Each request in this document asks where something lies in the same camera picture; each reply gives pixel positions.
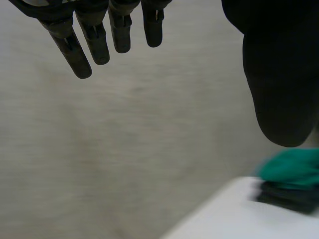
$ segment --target green cloth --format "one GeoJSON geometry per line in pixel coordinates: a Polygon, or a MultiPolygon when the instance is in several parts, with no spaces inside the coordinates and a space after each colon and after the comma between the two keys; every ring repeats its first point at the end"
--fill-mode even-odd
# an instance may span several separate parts
{"type": "Polygon", "coordinates": [[[319,185],[319,148],[281,152],[264,165],[259,177],[279,188],[312,189],[319,185]]]}

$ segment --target gray carpet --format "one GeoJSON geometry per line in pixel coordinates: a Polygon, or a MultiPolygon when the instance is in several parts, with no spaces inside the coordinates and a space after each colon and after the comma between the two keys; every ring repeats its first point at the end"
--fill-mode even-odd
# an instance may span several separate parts
{"type": "Polygon", "coordinates": [[[218,0],[174,0],[147,47],[76,78],[46,30],[0,2],[0,238],[157,239],[281,148],[261,133],[243,36],[218,0]]]}

